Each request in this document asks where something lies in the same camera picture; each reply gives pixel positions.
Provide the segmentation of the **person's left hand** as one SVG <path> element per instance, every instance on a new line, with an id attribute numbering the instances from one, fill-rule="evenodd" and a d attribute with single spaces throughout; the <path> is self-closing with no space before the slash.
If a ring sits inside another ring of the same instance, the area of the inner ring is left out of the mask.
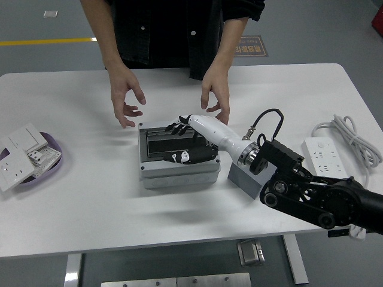
<path id="1" fill-rule="evenodd" d="M 228 124 L 230 115 L 230 92 L 228 85 L 229 67 L 219 62 L 213 62 L 202 80 L 201 108 L 207 112 L 220 111 L 216 118 Z M 209 94 L 213 93 L 217 103 L 208 107 Z"/>

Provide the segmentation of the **person's right hand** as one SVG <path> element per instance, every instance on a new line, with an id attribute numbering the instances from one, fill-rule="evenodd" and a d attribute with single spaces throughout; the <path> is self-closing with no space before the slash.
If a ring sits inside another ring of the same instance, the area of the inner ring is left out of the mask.
<path id="1" fill-rule="evenodd" d="M 128 105 L 125 100 L 127 93 L 132 91 L 140 104 L 146 104 L 146 98 L 139 81 L 135 74 L 125 65 L 108 68 L 107 71 L 110 79 L 114 116 L 122 128 L 135 127 L 135 123 L 129 120 L 128 117 L 142 116 L 143 113 L 138 110 L 137 106 Z"/>

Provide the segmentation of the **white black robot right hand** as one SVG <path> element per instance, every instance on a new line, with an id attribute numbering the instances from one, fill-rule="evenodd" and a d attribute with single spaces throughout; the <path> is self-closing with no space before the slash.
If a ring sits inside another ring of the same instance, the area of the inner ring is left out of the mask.
<path id="1" fill-rule="evenodd" d="M 244 161 L 244 151 L 252 144 L 242 138 L 218 119 L 206 115 L 178 116 L 165 131 L 182 135 L 188 128 L 202 135 L 207 141 L 218 146 L 219 151 L 228 152 L 234 163 Z"/>

